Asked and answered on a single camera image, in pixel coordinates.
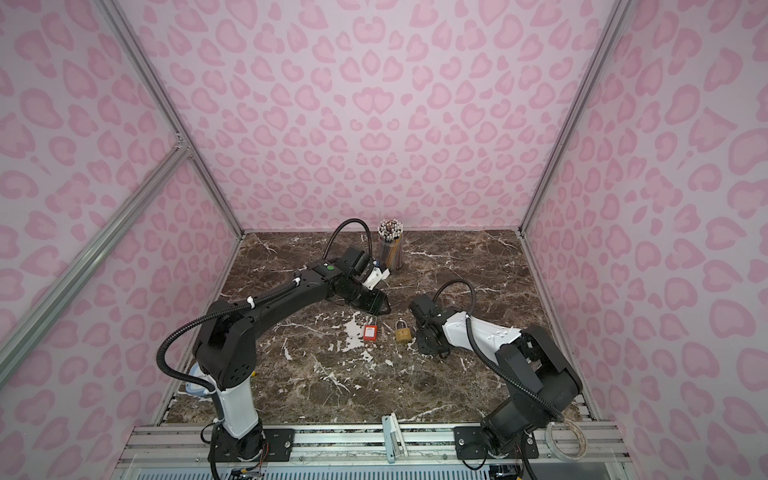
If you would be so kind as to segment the brass padlock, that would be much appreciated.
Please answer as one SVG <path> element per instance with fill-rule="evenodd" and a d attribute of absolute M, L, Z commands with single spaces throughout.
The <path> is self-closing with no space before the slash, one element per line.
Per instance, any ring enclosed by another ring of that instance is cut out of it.
<path fill-rule="evenodd" d="M 394 331 L 395 341 L 399 344 L 409 344 L 413 341 L 413 334 L 405 320 L 397 320 Z"/>

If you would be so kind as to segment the red safety padlock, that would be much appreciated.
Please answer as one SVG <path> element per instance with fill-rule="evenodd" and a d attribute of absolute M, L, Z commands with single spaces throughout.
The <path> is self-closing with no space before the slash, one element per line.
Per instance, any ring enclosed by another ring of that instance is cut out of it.
<path fill-rule="evenodd" d="M 378 337 L 378 326 L 375 324 L 365 325 L 363 328 L 363 340 L 366 342 L 374 342 Z"/>

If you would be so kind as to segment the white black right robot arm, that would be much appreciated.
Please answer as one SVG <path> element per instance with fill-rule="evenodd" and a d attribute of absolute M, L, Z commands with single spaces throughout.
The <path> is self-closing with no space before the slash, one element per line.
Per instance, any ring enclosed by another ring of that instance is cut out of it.
<path fill-rule="evenodd" d="M 493 456 L 508 454 L 521 436 L 559 420 L 583 384 L 546 329 L 502 327 L 466 311 L 442 308 L 419 295 L 409 309 L 420 353 L 439 356 L 469 350 L 504 381 L 508 398 L 480 422 L 479 440 Z"/>

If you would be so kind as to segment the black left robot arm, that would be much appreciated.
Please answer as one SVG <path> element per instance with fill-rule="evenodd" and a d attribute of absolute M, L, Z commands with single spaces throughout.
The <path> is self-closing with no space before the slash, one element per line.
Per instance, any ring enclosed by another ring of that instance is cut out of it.
<path fill-rule="evenodd" d="M 370 254 L 350 247 L 339 258 L 322 258 L 267 292 L 242 301 L 211 305 L 194 342 L 193 355 L 212 395 L 217 419 L 212 427 L 208 461 L 248 461 L 266 456 L 268 442 L 253 401 L 251 376 L 266 337 L 277 341 L 280 324 L 319 303 L 342 302 L 370 316 L 391 312 L 378 285 L 390 271 Z"/>

